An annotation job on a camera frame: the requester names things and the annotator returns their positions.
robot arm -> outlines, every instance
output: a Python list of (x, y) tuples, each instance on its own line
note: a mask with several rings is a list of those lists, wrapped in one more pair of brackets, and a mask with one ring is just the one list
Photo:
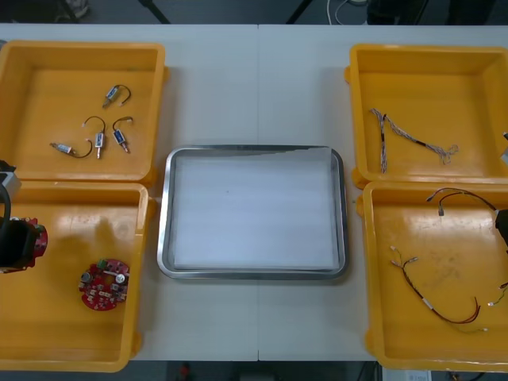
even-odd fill
[(19, 191), (21, 182), (14, 174), (15, 167), (0, 160), (0, 273), (26, 270), (43, 256), (48, 245), (48, 233), (36, 218), (11, 216), (11, 198)]

cable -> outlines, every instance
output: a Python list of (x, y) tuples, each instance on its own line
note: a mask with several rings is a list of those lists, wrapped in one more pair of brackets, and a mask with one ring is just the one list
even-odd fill
[(118, 87), (123, 87), (124, 89), (126, 89), (128, 92), (129, 92), (129, 95), (127, 95), (127, 98), (125, 98), (123, 101), (120, 102), (119, 106), (123, 106), (130, 98), (130, 96), (132, 95), (132, 93), (130, 92), (130, 89), (126, 86), (126, 85), (117, 85)]
[(102, 119), (101, 117), (98, 117), (97, 115), (92, 115), (91, 117), (88, 117), (84, 122), (83, 124), (81, 125), (82, 127), (84, 127), (85, 125), (87, 125), (87, 122), (90, 120), (90, 119), (93, 119), (93, 118), (96, 118), (98, 119), (99, 121), (102, 122), (102, 133), (105, 133), (106, 132), (106, 122), (104, 121), (104, 119)]
[(328, 25), (333, 25), (332, 18), (330, 17), (330, 0), (326, 1), (326, 16), (328, 17)]
[(2, 182), (0, 182), (0, 201), (2, 201), (4, 204), (2, 227), (0, 227), (0, 242), (3, 242), (7, 234), (7, 227), (10, 221), (10, 210), (12, 205), (10, 202), (9, 192), (3, 186)]
[[(448, 373), (448, 377), (452, 380), (452, 381), (461, 381), (462, 379), (460, 378), (459, 374), (458, 373), (451, 373), (450, 371), (447, 372)], [(481, 379), (482, 377), (485, 376), (485, 373), (481, 372), (479, 373), (477, 376), (473, 377), (472, 379), (469, 379), (468, 381), (478, 381), (479, 379)]]
[(429, 0), (425, 0), (423, 2), (423, 5), (421, 6), (420, 12), (418, 12), (418, 15), (414, 19), (414, 25), (420, 24), (421, 16), (423, 16), (423, 13), (425, 12), (425, 8), (427, 8), (428, 4), (429, 4)]
[(358, 374), (358, 378), (356, 379), (356, 381), (360, 381), (362, 379), (362, 374), (364, 373), (364, 370), (367, 367), (367, 363), (368, 363), (367, 361), (364, 361), (364, 365), (360, 369), (360, 373)]
[(481, 200), (483, 201), (483, 203), (485, 203), (485, 205), (487, 205), (492, 211), (494, 212), (497, 212), (498, 209), (492, 205), (490, 202), (488, 202), (485, 198), (481, 197), (481, 196), (478, 196), (477, 194), (474, 194), (473, 192), (470, 192), (469, 190), (465, 190), (465, 189), (460, 189), (460, 188), (451, 188), (451, 187), (445, 187), (445, 188), (440, 188), (438, 190), (436, 190), (434, 193), (432, 193), (428, 198), (427, 198), (427, 202), (430, 202), (432, 201), (432, 199), (434, 197), (436, 197), (436, 195), (440, 192), (443, 192), (443, 191), (455, 191), (455, 193), (452, 193), (452, 194), (448, 194), (446, 196), (444, 196), (440, 201), (439, 201), (439, 211), (440, 211), (440, 215), (443, 215), (444, 214), (444, 211), (443, 211), (443, 206), (441, 205), (441, 203), (443, 202), (443, 200), (449, 196), (452, 196), (454, 194), (465, 194), (467, 196), (471, 196), (471, 197), (474, 197), (474, 198), (477, 198), (478, 200)]
[(448, 318), (446, 318), (445, 316), (441, 315), (439, 312), (437, 312), (434, 307), (430, 304), (430, 302), (425, 299), (423, 297), (423, 295), (420, 293), (420, 291), (415, 287), (415, 285), (413, 285), (413, 282), (411, 281), (410, 277), (407, 275), (407, 272), (406, 272), (406, 266), (408, 264), (411, 264), (415, 261), (418, 260), (418, 257), (415, 256), (409, 260), (406, 260), (405, 262), (402, 262), (402, 253), (395, 247), (395, 246), (390, 246), (391, 250), (394, 251), (394, 252), (397, 252), (398, 253), (398, 258), (399, 258), (399, 263), (392, 260), (391, 263), (394, 265), (394, 266), (397, 266), (399, 268), (402, 269), (402, 273), (404, 274), (404, 279), (406, 280), (407, 284), (410, 285), (410, 287), (413, 289), (413, 291), (416, 293), (416, 295), (418, 295), (418, 297), (430, 308), (430, 310), (435, 314), (437, 315), (441, 320), (443, 321), (446, 321), (447, 323), (451, 323), (451, 324), (469, 324), (469, 323), (472, 323), (474, 320), (476, 320), (476, 318), (478, 317), (479, 315), (479, 311), (481, 309), (481, 306), (478, 304), (478, 300), (476, 299), (475, 297), (475, 312), (470, 316), (468, 317), (467, 319), (465, 320), (459, 320), (459, 321), (455, 321), (455, 320), (450, 320)]
[(335, 21), (337, 22), (338, 25), (344, 25), (342, 24), (340, 21), (339, 21), (339, 17), (337, 16), (337, 12), (339, 11), (340, 8), (342, 8), (343, 6), (345, 6), (347, 3), (349, 2), (349, 0), (344, 0), (341, 4), (339, 4), (339, 6), (335, 9), (335, 13), (333, 14), (333, 16), (335, 17)]
[[(338, 16), (338, 12), (339, 12), (339, 9), (342, 8), (343, 6), (345, 6), (346, 4), (352, 4), (350, 2), (350, 0), (343, 0), (343, 2), (341, 4), (339, 4), (339, 6), (335, 9), (335, 13), (333, 14), (333, 16), (335, 17), (335, 21), (337, 22), (338, 25), (344, 25), (340, 20), (339, 20), (339, 16)], [(362, 3), (362, 4), (359, 4), (358, 6), (366, 6), (368, 4), (368, 1)], [(332, 23), (332, 18), (330, 17), (330, 0), (328, 0), (326, 2), (326, 16), (328, 17), (328, 24), (329, 25), (333, 25)]]
[(407, 140), (411, 140), (416, 144), (426, 147), (426, 148), (430, 149), (431, 151), (434, 151), (437, 155), (439, 155), (443, 164), (450, 164), (450, 162), (452, 161), (452, 155), (458, 153), (458, 151), (459, 151), (459, 146), (456, 144), (451, 145), (450, 148), (448, 149), (448, 151), (445, 151), (443, 148), (438, 147), (436, 145), (427, 144), (427, 143), (417, 139), (416, 137), (412, 137), (409, 133), (407, 133), (400, 127), (398, 127), (386, 114), (384, 117), (390, 123), (391, 130), (394, 133), (396, 133), (400, 137), (405, 137)]
[(86, 139), (86, 141), (88, 143), (90, 143), (90, 148), (88, 149), (88, 152), (85, 153), (84, 155), (81, 155), (81, 156), (73, 155), (73, 157), (75, 157), (76, 159), (84, 159), (85, 157), (87, 157), (88, 155), (90, 155), (92, 153), (92, 150), (94, 149), (94, 144), (92, 143), (92, 140), (90, 140), (90, 139)]
[(371, 113), (373, 113), (378, 118), (379, 127), (381, 128), (381, 173), (386, 173), (388, 167), (387, 142), (384, 139), (384, 121), (386, 118), (386, 114), (382, 115), (376, 109), (371, 109)]

yellow tray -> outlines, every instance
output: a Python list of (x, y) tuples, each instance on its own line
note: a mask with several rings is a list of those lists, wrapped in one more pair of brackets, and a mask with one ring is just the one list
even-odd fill
[[(164, 82), (164, 47), (159, 44), (11, 41), (0, 53), (0, 157), (17, 166), (23, 180), (119, 181), (151, 184), (152, 161)], [(122, 107), (102, 103), (109, 89), (132, 91)], [(107, 123), (106, 149), (77, 160), (49, 147), (58, 142), (86, 152)], [(114, 141), (111, 125), (122, 123), (127, 154)]]
[[(500, 156), (508, 141), (508, 52), (466, 48), (359, 44), (345, 71), (356, 140), (353, 179), (508, 184)], [(385, 124), (387, 172), (381, 173), (376, 108), (428, 144), (459, 152), (443, 165), (425, 147)]]
[[(495, 215), (465, 196), (447, 198), (444, 216), (426, 199), (447, 183), (369, 183), (356, 204), (364, 220), (369, 331), (366, 345), (387, 368), (508, 371), (508, 298), (488, 306), (508, 281), (506, 244)], [(508, 208), (508, 186), (457, 185), (497, 208)], [(416, 262), (406, 270), (424, 298), (441, 314), (463, 320), (481, 305), (464, 333), (434, 315), (391, 260)]]
[[(148, 192), (139, 184), (25, 182), (13, 217), (36, 217), (48, 248), (0, 275), (0, 370), (119, 371), (136, 334)], [(127, 300), (107, 312), (81, 301), (81, 274), (101, 258), (130, 266)]]

